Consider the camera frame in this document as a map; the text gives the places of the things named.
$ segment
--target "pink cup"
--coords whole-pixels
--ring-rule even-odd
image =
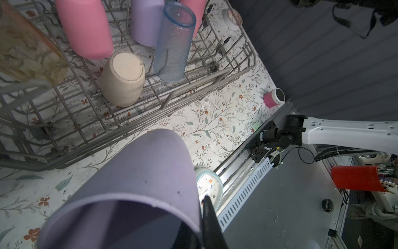
[[[55,4],[75,53],[94,60],[112,54],[111,31],[101,0],[55,0]]]
[[[277,106],[285,101],[285,94],[280,88],[275,88],[274,90],[266,93],[264,95],[264,104],[268,108],[272,108]]]
[[[203,13],[205,12],[206,0],[180,0],[180,3],[190,8],[196,16],[196,26],[195,31],[193,33],[193,37],[195,38],[196,33],[198,32],[200,23],[202,22]]]

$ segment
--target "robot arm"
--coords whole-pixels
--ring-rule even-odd
[[[286,115],[279,127],[269,122],[248,149],[257,163],[271,148],[328,144],[398,154],[398,122],[324,120]]]

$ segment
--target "red container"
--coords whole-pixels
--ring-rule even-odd
[[[332,178],[338,188],[384,192],[377,166],[334,166]]]

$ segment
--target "black round knob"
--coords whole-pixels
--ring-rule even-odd
[[[334,210],[334,204],[333,201],[330,199],[325,199],[322,201],[322,208],[325,212],[332,212]]]

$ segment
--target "gray wall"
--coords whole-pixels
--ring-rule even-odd
[[[333,3],[294,8],[288,0],[230,0],[277,87],[301,114],[398,120],[398,21],[378,22],[363,40],[332,18]],[[336,10],[367,32],[372,10]]]

